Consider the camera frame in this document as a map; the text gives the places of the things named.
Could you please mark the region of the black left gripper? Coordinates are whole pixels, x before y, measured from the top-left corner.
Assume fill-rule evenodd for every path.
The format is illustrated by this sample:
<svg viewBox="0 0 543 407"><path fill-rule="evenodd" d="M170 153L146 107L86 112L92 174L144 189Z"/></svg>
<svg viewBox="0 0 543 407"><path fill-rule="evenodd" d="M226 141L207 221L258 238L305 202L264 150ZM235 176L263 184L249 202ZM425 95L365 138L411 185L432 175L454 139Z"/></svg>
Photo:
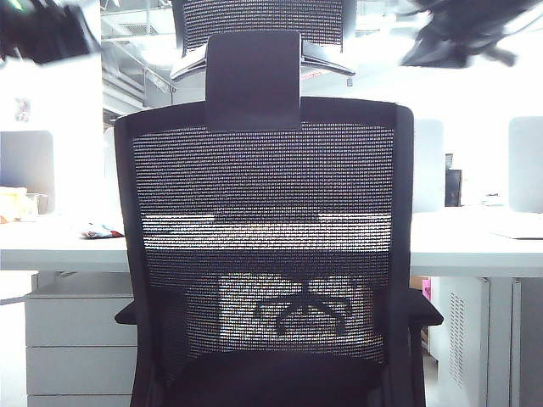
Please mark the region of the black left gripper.
<svg viewBox="0 0 543 407"><path fill-rule="evenodd" d="M49 64L100 52L83 8L56 1L1 2L1 62Z"/></svg>

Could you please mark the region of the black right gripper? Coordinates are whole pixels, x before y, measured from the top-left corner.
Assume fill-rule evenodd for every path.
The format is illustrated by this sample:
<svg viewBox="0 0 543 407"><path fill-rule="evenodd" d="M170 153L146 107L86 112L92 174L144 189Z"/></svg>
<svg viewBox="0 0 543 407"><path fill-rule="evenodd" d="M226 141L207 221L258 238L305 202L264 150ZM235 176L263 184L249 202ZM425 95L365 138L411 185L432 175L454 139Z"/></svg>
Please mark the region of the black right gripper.
<svg viewBox="0 0 543 407"><path fill-rule="evenodd" d="M480 55L507 67L517 55L492 42L469 47L465 42L502 27L531 10L540 1L418 1L432 19L417 34L414 45L402 58L407 67L466 67L467 55Z"/></svg>

